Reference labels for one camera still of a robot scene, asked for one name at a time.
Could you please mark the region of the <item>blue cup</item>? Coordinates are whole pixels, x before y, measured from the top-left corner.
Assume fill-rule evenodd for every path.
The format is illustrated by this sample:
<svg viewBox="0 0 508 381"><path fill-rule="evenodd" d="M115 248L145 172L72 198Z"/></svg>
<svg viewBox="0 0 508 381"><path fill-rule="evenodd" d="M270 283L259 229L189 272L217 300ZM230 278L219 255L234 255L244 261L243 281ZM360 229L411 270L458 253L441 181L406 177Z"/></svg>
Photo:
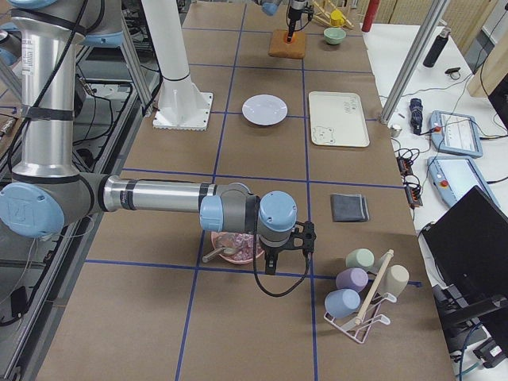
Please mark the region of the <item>blue cup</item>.
<svg viewBox="0 0 508 381"><path fill-rule="evenodd" d="M360 295L352 289L340 289L325 297L325 310L333 318L344 318L360 306Z"/></svg>

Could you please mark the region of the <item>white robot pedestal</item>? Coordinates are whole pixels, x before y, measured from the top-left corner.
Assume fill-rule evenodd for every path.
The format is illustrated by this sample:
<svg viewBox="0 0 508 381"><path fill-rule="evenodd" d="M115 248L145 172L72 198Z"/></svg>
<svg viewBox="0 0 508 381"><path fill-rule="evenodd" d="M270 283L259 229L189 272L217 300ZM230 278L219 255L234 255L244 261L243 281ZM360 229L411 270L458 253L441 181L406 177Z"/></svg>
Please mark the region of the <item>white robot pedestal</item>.
<svg viewBox="0 0 508 381"><path fill-rule="evenodd" d="M177 2L144 0L142 6L162 76L153 126L206 130L214 96L191 78Z"/></svg>

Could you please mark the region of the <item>cream bear tray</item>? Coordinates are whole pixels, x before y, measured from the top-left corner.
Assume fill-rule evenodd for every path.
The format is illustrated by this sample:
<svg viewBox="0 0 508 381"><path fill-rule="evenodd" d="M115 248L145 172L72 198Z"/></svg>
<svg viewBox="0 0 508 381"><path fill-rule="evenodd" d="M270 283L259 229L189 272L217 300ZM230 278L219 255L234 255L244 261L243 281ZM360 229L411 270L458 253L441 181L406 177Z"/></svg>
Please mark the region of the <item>cream bear tray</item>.
<svg viewBox="0 0 508 381"><path fill-rule="evenodd" d="M370 144L360 96L311 91L310 136L315 145L366 148Z"/></svg>

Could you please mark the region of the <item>near teach pendant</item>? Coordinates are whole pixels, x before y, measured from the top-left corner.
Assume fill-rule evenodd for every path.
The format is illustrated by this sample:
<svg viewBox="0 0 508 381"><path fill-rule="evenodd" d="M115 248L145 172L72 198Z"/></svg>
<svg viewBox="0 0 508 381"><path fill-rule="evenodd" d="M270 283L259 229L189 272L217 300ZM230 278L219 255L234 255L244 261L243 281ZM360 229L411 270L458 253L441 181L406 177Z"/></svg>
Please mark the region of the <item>near teach pendant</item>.
<svg viewBox="0 0 508 381"><path fill-rule="evenodd" d="M474 186L486 193L496 206L498 200L470 156L435 156L427 160L432 182L448 206L454 206Z"/></svg>

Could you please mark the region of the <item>purple cup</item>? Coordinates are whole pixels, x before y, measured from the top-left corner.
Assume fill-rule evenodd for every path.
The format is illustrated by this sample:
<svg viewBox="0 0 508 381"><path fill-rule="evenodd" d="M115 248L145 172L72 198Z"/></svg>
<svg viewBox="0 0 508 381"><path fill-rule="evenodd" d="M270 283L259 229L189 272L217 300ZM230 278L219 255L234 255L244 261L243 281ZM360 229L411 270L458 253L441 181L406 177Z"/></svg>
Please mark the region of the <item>purple cup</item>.
<svg viewBox="0 0 508 381"><path fill-rule="evenodd" d="M335 284L338 290L351 289L360 293L368 284L368 274L363 268L347 268L337 275Z"/></svg>

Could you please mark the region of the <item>wooden grain serving tray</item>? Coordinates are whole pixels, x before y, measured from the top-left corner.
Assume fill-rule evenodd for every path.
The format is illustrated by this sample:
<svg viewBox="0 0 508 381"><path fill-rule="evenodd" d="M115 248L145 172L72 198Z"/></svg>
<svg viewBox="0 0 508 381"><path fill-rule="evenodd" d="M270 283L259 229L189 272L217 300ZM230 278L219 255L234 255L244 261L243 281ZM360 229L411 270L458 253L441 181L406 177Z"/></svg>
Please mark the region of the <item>wooden grain serving tray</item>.
<svg viewBox="0 0 508 381"><path fill-rule="evenodd" d="M268 55L277 58L288 58L302 60L306 55L306 34L304 32L295 32L296 41L293 44L283 42L283 33L285 29L276 29L271 34Z"/></svg>

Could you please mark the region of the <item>wooden rack rod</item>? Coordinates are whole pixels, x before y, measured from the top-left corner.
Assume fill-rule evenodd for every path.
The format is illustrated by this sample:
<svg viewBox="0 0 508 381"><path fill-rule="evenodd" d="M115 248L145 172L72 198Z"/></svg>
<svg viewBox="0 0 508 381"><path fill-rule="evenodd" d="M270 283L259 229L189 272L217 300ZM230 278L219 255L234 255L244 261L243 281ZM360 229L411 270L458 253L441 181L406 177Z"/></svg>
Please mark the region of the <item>wooden rack rod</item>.
<svg viewBox="0 0 508 381"><path fill-rule="evenodd" d="M369 292L367 293L366 295L366 298L364 299L364 302L363 304L361 305L359 311L358 311L358 314L356 315L355 319L354 319L354 324L355 325L360 325L363 321L364 321L364 317L365 317L365 314L367 313L367 310L368 310L368 307L372 301L372 299L375 297L375 294L378 290L378 287L381 283L381 280L383 278L383 275L391 261L391 259L393 258L394 256L394 250L393 249L389 249L384 255L383 255L383 262L381 263L381 266L379 268L379 271L378 271L378 274L377 276L375 277L372 285L371 285L371 288L369 290Z"/></svg>

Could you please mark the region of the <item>red bottle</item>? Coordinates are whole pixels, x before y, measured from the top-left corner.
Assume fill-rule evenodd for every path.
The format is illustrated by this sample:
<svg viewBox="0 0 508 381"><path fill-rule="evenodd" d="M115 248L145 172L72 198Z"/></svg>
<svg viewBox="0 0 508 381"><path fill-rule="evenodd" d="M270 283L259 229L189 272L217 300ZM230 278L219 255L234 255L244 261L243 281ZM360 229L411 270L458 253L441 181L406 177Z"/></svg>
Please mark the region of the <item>red bottle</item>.
<svg viewBox="0 0 508 381"><path fill-rule="evenodd" d="M376 14L378 12L379 4L380 4L380 0L370 0L369 1L366 13L364 15L362 27L361 27L362 32L368 33L371 30L371 26L374 23Z"/></svg>

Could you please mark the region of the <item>green cup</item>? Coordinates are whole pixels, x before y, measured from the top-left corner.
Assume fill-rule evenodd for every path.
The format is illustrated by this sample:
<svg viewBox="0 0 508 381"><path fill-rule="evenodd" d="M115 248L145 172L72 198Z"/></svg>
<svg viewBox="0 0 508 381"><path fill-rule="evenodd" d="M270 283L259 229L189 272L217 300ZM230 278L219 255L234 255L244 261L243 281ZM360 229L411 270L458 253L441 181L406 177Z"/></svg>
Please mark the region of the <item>green cup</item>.
<svg viewBox="0 0 508 381"><path fill-rule="evenodd" d="M347 268L362 268L365 271L370 271L374 265L375 257L373 252L367 248L358 248L351 251L345 258L345 265Z"/></svg>

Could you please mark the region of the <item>far teach pendant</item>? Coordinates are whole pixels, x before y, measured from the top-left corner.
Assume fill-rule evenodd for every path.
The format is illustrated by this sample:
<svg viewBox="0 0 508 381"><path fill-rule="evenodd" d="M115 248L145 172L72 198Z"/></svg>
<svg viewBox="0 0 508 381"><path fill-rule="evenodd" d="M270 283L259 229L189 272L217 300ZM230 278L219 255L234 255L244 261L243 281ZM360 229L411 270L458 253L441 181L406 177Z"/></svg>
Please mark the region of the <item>far teach pendant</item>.
<svg viewBox="0 0 508 381"><path fill-rule="evenodd" d="M434 110L429 127L437 151L473 158L483 155L478 124L473 116Z"/></svg>

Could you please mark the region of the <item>beige cup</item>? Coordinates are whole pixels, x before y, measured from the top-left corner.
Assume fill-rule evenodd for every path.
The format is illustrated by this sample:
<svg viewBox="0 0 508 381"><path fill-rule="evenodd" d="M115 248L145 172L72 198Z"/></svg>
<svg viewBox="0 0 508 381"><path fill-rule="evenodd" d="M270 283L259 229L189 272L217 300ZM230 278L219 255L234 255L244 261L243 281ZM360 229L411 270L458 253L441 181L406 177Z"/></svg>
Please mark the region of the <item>beige cup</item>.
<svg viewBox="0 0 508 381"><path fill-rule="evenodd" d="M384 293L390 293L396 298L406 289L410 274L402 265L393 265L386 271L384 279Z"/></svg>

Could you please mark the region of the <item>black laptop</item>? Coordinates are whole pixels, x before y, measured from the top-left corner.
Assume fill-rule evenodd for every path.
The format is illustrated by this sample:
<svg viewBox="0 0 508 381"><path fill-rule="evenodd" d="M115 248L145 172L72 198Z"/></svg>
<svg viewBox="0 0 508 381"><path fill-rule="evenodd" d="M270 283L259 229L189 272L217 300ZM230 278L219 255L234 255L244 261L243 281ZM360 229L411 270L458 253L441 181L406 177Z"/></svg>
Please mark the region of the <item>black laptop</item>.
<svg viewBox="0 0 508 381"><path fill-rule="evenodd" d="M470 298L507 296L507 216L481 188L470 189L423 237L446 284Z"/></svg>

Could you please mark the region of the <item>wooden mug rack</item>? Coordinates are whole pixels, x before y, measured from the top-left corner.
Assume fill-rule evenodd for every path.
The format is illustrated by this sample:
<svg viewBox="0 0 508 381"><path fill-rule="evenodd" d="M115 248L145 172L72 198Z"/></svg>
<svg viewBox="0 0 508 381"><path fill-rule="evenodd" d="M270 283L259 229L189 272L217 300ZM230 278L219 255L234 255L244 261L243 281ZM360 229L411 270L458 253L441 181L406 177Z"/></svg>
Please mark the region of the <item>wooden mug rack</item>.
<svg viewBox="0 0 508 381"><path fill-rule="evenodd" d="M314 6L314 21L320 23L321 25L332 27L330 24L329 15L333 10L340 10L347 19L345 26L341 28L350 30L354 29L354 22L349 16L351 12L350 1L317 0L312 1L312 5Z"/></svg>

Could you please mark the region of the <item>folded grey cloth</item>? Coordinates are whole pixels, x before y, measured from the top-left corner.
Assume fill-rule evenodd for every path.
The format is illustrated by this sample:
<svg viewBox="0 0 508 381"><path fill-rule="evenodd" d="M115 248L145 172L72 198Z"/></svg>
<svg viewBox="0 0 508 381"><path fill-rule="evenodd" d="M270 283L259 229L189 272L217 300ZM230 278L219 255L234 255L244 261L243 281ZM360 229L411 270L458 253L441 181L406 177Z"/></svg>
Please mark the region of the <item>folded grey cloth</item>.
<svg viewBox="0 0 508 381"><path fill-rule="evenodd" d="M331 194L334 222L364 222L370 220L367 199L362 194Z"/></svg>

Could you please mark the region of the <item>yellow mug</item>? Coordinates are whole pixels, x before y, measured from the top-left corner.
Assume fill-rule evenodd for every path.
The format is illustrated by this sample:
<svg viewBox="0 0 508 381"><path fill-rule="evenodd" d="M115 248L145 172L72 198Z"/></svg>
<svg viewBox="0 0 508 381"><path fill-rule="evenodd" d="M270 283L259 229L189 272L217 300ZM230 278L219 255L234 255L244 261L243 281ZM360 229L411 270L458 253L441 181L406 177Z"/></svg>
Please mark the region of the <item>yellow mug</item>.
<svg viewBox="0 0 508 381"><path fill-rule="evenodd" d="M332 27L341 28L346 24L346 17L340 10L333 10L330 15L330 24Z"/></svg>

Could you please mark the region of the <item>black bottle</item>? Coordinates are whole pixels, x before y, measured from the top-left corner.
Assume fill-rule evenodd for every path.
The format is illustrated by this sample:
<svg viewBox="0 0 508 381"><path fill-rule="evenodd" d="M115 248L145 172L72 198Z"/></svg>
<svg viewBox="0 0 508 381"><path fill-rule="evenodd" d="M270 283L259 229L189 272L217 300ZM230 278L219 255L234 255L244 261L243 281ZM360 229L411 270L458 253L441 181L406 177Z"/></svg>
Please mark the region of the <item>black bottle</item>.
<svg viewBox="0 0 508 381"><path fill-rule="evenodd" d="M448 43L449 36L451 34L451 29L449 27L444 27L441 32L436 36L434 42L432 43L429 51L427 52L424 60L424 67L434 67L437 62L439 56L443 52L445 45Z"/></svg>

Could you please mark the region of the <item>aluminium frame post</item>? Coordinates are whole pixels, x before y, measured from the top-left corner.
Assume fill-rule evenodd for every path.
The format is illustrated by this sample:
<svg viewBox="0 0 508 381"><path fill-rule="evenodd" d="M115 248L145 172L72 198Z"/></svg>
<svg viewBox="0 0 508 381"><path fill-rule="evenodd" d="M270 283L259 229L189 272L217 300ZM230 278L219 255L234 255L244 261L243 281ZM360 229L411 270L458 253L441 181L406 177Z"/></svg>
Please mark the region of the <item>aluminium frame post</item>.
<svg viewBox="0 0 508 381"><path fill-rule="evenodd" d="M449 3L449 0L433 0L425 20L421 24L416 37L410 46L410 50L408 51L398 76L394 81L394 85L387 96L383 110L379 115L379 121L382 124L387 125L391 119L396 106L402 98L404 90L410 82L418 61L420 60L425 47L429 43L435 28L448 8Z"/></svg>

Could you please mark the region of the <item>light green bowl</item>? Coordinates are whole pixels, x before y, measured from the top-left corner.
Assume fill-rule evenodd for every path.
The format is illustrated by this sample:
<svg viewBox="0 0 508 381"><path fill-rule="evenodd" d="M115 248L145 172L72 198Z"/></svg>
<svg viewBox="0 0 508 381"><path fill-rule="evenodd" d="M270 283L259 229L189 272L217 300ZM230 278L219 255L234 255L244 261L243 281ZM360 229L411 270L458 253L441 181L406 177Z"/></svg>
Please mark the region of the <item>light green bowl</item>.
<svg viewBox="0 0 508 381"><path fill-rule="evenodd" d="M347 33L338 27L330 27L326 28L323 31L323 37L325 39L326 44L330 45L338 45L340 44L347 36Z"/></svg>

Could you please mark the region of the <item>white round plate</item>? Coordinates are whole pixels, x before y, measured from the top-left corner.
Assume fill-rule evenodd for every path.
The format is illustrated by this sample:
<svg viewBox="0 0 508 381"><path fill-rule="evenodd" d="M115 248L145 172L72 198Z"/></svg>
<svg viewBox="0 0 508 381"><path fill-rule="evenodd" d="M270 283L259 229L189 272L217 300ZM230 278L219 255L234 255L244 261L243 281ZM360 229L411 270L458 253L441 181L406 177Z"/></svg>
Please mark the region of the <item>white round plate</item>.
<svg viewBox="0 0 508 381"><path fill-rule="evenodd" d="M288 114L287 104L271 94L248 98L241 109L243 116L255 125L269 126L281 122Z"/></svg>

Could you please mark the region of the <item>folded dark umbrella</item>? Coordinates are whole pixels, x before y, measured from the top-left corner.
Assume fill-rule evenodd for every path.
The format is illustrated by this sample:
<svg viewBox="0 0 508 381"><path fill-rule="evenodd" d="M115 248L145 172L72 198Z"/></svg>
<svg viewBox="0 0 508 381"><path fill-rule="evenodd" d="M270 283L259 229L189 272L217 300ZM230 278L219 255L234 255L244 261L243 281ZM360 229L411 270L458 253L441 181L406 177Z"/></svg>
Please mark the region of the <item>folded dark umbrella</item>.
<svg viewBox="0 0 508 381"><path fill-rule="evenodd" d="M413 134L420 135L423 122L423 105L420 98L410 100L410 126Z"/></svg>

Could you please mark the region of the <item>orange fruit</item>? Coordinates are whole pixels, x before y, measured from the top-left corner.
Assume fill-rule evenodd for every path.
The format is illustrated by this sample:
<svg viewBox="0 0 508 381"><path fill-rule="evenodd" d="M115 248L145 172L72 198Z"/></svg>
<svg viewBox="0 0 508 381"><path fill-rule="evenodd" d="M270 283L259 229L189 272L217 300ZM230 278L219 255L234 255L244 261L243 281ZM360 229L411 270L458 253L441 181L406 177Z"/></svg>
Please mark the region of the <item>orange fruit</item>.
<svg viewBox="0 0 508 381"><path fill-rule="evenodd" d="M296 33L293 33L291 36L288 34L288 32L283 33L283 42L285 44L293 44L296 41Z"/></svg>

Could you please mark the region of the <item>metal scoop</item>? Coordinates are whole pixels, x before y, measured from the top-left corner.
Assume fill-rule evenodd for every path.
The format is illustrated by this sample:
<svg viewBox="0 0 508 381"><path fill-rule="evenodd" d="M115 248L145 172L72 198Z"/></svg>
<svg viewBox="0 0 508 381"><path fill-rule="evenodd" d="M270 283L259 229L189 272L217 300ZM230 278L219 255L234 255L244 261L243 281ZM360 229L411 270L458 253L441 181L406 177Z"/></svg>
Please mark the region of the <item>metal scoop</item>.
<svg viewBox="0 0 508 381"><path fill-rule="evenodd" d="M234 235L231 233L217 236L214 240L214 250L202 257L203 263L210 262L213 258L223 256L233 256L239 252L239 248L235 245Z"/></svg>

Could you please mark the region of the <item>teach pendant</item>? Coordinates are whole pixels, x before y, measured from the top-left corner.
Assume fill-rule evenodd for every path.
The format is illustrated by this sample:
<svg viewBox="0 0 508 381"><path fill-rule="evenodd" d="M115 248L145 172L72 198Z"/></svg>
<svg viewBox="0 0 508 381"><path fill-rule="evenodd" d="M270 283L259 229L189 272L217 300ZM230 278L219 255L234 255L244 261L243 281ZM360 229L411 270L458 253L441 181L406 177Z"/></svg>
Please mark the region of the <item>teach pendant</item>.
<svg viewBox="0 0 508 381"><path fill-rule="evenodd" d="M496 206L498 200L470 156L435 156L427 160L432 182L448 206L454 206L474 186L486 193Z"/></svg>
<svg viewBox="0 0 508 381"><path fill-rule="evenodd" d="M473 116L434 110L429 127L437 151L473 158L483 155L478 124Z"/></svg>

